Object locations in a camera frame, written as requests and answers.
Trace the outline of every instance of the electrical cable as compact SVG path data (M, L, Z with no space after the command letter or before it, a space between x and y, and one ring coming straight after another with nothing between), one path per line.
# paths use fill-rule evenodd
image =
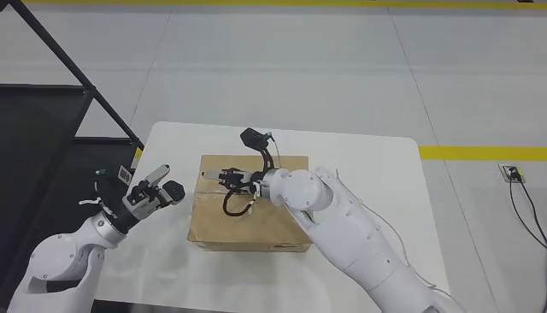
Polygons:
M234 188L232 188L230 191L228 191L228 193L226 194L226 196L224 197L224 202L222 203L222 210L224 211L224 213L227 215L227 216L242 216L244 215L245 213L247 213L247 211L249 211L250 207L255 203L255 199L253 198L248 204L247 206L245 206L245 208L242 210L242 211L239 211L239 212L230 212L228 211L228 199L230 199L230 197L237 191L237 190L240 190L241 188L243 187L247 187L247 186L250 186L251 183L250 182L245 182L245 183L242 183L242 184L239 184L237 186L235 186Z
M528 231L528 233L535 239L538 241L539 244L541 244L541 246L543 246L543 248L547 249L547 244L544 244L542 243L541 240L538 239L538 237L536 237L536 235L530 230L530 228L528 228L527 224L522 220L522 217L521 215L519 214L519 211L516 209L516 205L515 205L515 200L513 199L513 178L512 177L509 177L509 196L511 197L511 203L513 204L513 209L515 210L515 213L516 213L516 216L519 218L519 221L521 221L522 223L522 226L524 226L524 228ZM533 201L530 199L530 202L532 203L532 210L534 212L534 216L536 217L536 222L538 224L538 227L539 227L539 231L540 232L543 232L543 230L541 229L541 227L539 226L539 222L537 221L537 216L535 214L536 212L536 208L535 208L535 205L533 204Z
M509 175L509 195L511 197L511 203L513 204L513 209L515 209L516 215L519 217L519 220L521 221L524 228L528 231L528 233L538 241L543 248L547 249L547 238L545 238L544 230L541 228L541 224L539 224L538 219L538 213L536 211L536 205L533 203L532 197L530 197L530 194L528 193L528 190L526 189L526 186L524 186L524 182L522 182L521 174L519 173L519 170L516 167L511 167L509 169L511 174ZM526 197L528 198L528 201L530 202L530 205L532 206L532 212L533 212L533 220L536 222L536 226L538 227L539 233L541 233L541 236L543 237L544 243L539 240L538 237L526 225L526 223L522 220L521 215L519 215L519 211L516 209L515 206L515 200L513 199L513 179L516 179L522 186L522 189L524 190L524 193L526 194ZM544 308L541 310L543 313L547 313L547 295L545 296L544 301Z
M528 190L524 186L524 183L522 182L522 180L519 180L519 179L517 180L520 182L522 189L524 190L524 193L526 194L526 197L528 198L528 201L530 202L530 205L532 206L533 220L536 222L536 226L538 227L539 233L541 233L541 236L544 238L545 245L547 245L547 237L545 237L544 230L541 228L541 225L539 224L538 212L536 211L536 205L533 203L532 198L530 198L530 194L528 194Z
M275 142L275 139L274 139L274 136L271 137L273 143L275 144L275 150L277 151L277 163L278 163L278 168L283 168L283 166L281 166L281 156L279 155L279 148L277 147L277 142Z

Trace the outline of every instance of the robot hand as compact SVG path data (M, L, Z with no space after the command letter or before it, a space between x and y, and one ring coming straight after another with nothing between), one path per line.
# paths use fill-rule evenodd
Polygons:
M154 211L184 198L184 187L174 181L158 186L168 173L169 166L162 165L110 207L99 198L97 203L103 210L88 218L78 231L44 239L32 252L8 313L91 311L105 249L114 249L130 228ZM129 184L131 176L126 176ZM48 292L51 282L60 281L79 282L64 291Z

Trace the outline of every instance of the cardboard box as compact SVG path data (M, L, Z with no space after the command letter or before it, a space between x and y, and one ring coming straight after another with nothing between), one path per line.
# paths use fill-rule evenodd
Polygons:
M283 168L308 169L306 156L282 156ZM261 156L204 155L199 169L188 240L207 251L304 252L312 244L285 207L258 198L252 212L240 217L224 214L222 202L227 189L201 173L210 169L262 170ZM233 195L228 209L242 210L250 195Z

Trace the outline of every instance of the black cable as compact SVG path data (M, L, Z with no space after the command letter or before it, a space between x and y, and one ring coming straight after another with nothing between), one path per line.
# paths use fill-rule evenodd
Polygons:
M530 205L532 206L533 211L533 220L536 222L536 226L538 226L539 233L541 233L541 236L544 238L545 245L547 245L547 237L545 237L544 230L541 228L541 225L539 224L538 220L538 212L536 211L536 205L534 205L532 198L530 198L530 194L528 194L528 190L524 186L524 182L522 180L519 180L522 189L524 190L524 193L526 194L526 197L528 198L528 201L530 202Z
M547 238L545 238L545 233L544 233L544 230L541 228L541 225L539 224L539 220L538 220L538 213L536 211L536 205L533 203L533 200L532 198L530 197L530 194L528 193L528 190L526 189L526 187L524 186L524 182L522 182L522 177L521 175L519 174L519 171L518 169L516 169L516 167L512 167L509 169L509 171L511 172L511 174L509 175L509 194L511 195L511 202L513 203L513 208L515 209L515 213L516 215L519 217L519 220L521 221L522 225L524 225L524 227L526 228L526 230L532 235L532 237L538 241L539 244L541 244L541 246L543 246L543 248L547 249ZM517 211L516 209L516 206L515 206L515 201L513 200L513 179L516 179L517 181L520 182L521 186L522 186L522 189L524 190L524 193L526 194L526 197L528 198L528 201L530 202L530 205L532 206L532 212L533 212L533 220L536 222L536 226L538 227L538 230L539 232L541 233L541 236L543 237L544 239L544 242L545 243L542 243L537 237L535 234L532 233L532 231L530 231L530 229L528 228L528 226L524 223L524 221L522 221L522 218L521 216L519 215L519 212ZM547 296L545 296L545 302L544 302L544 308L541 310L543 313L547 313Z
M516 216L519 217L519 220L521 221L522 225L524 226L524 228L528 231L528 233L535 239L538 241L539 244L541 244L541 246L543 246L543 248L547 249L547 245L542 243L541 240L538 239L538 237L536 237L535 234L533 234L532 231L530 231L530 229L528 228L527 224L522 220L521 218L521 215L519 214L519 211L516 209L516 206L515 206L515 200L513 199L513 178L509 178L509 194L511 196L511 203L513 204L513 209L515 209L515 213L516 213Z
M241 188L246 187L246 186L251 186L251 183L250 183L250 182L245 182L245 183L243 183L243 184L239 184L239 185L235 186L234 188L232 188L230 191L228 191L228 193L226 193L226 196L224 197L224 202L222 203L222 210L224 211L224 213L225 213L227 216L242 216L242 215L244 215L245 213L247 213L247 211L249 211L250 207L255 203L255 199L253 198L253 199L247 204L247 206L245 206L245 208L244 208L242 211L239 211L239 212L230 212L230 211L228 211L228 199L229 199L237 190L240 190Z

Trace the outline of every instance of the wire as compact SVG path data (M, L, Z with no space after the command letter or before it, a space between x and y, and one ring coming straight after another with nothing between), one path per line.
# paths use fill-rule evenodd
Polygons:
M445 291L442 290L441 288L429 287L429 289L431 289L432 291L441 292L441 293L444 294L447 298L449 298L450 300L454 301L458 306L460 306L460 308L461 308L464 312L466 312L465 307L463 307L463 304L460 304L460 302L459 302L458 300L456 300L453 296L451 296L450 294L448 294L447 292L445 292Z
M277 163L279 168L283 168L281 166L281 156L279 155L279 148L277 147L277 142L275 142L274 136L272 136L272 141L275 144L275 150L277 151Z
M226 196L224 197L224 202L222 203L222 210L224 211L224 213L227 216L242 216L245 213L247 213L247 211L249 211L250 207L255 203L256 199L253 198L252 200L250 200L250 202L247 204L247 206L245 206L245 208L242 211L239 211L239 212L230 212L230 211L228 211L228 199L230 199L230 197L237 190L240 190L241 188L247 187L247 186L250 186L250 185L251 185L250 182L245 182L245 183L242 183L242 184L239 184L239 185L235 186L230 191L228 191L228 193L226 193Z
M509 195L511 197L511 203L513 204L513 209L515 209L515 213L516 213L516 216L519 218L519 221L521 221L522 225L524 226L524 228L528 231L528 233L535 239L538 241L539 244L541 244L541 246L543 246L543 248L547 249L547 244L544 244L541 242L541 240L538 239L538 237L536 237L536 235L530 231L530 228L528 228L527 224L522 220L521 218L521 215L519 214L519 211L516 209L516 205L515 205L515 200L513 199L513 178L509 177ZM530 199L530 203L532 203L532 210L534 212L534 217L536 218L536 223L538 224L538 227L539 227L539 231L541 233L543 233L543 230L541 229L541 227L539 226L539 222L538 222L538 217L536 216L536 208L535 208L535 205L533 204L533 201Z
M355 198L359 199L359 201L361 202L361 205L362 207L364 207L365 209L369 210L372 214L374 214L375 216L377 216L381 221L383 221L392 231L393 233L397 236L397 238L399 239L399 243L401 244L401 248L403 249L403 257L404 257L404 262L406 262L406 266L407 267L410 267L414 273L416 274L416 276L418 276L418 278L422 281L424 281L427 286L429 286L430 288L436 288L437 285L434 284L434 283L431 283L430 281L426 280L426 278L424 278L422 275L420 275L420 273L418 273L418 271L416 270L416 268L414 268L414 266L412 265L412 263L410 263L409 261L409 254L407 253L407 247L406 245L404 244L403 242L403 238L401 237L401 235L399 234L399 232L383 217L381 216L379 213L377 213L376 211L374 211L373 209L371 209L370 207L368 207L360 198L358 198L355 194L353 194L353 192L345 185L345 183L343 183L343 181L338 177L338 171L337 171L337 178L338 180L340 181L340 183L342 184L342 186L352 195L354 196Z
M509 194L511 196L511 203L513 204L513 208L515 209L515 213L519 217L519 220L521 221L524 228L528 231L528 233L535 240L537 240L538 243L541 244L541 246L543 246L543 248L547 249L547 238L545 238L544 230L541 228L541 225L539 224L538 213L536 211L536 205L533 203L533 200L530 197L530 194L528 193L528 190L526 189L526 186L524 186L524 182L522 182L522 177L519 174L519 170L516 167L512 167L509 170L511 171L511 174L509 175ZM544 243L542 243L541 240L539 240L538 237L536 237L536 235L534 233L532 233L532 231L530 231L530 229L525 224L525 222L522 221L521 215L519 215L519 211L516 209L515 201L513 200L513 178L514 177L521 184L522 189L524 190L524 193L526 194L526 197L528 198L528 201L530 202L530 205L532 206L533 220L536 222L536 226L538 227L539 233L541 233L541 237L543 237L543 239L544 239ZM544 308L542 309L542 312L547 313L547 295L545 296Z
M530 198L530 194L528 194L528 190L524 186L524 183L522 182L522 180L519 180L519 182L522 186L522 189L524 190L524 193L526 194L526 197L528 198L528 201L530 202L530 205L532 206L533 220L536 222L536 226L538 226L539 233L541 233L541 236L544 238L544 242L547 245L547 237L545 237L544 230L541 228L541 225L539 224L538 212L536 211L536 205L533 203L532 198Z

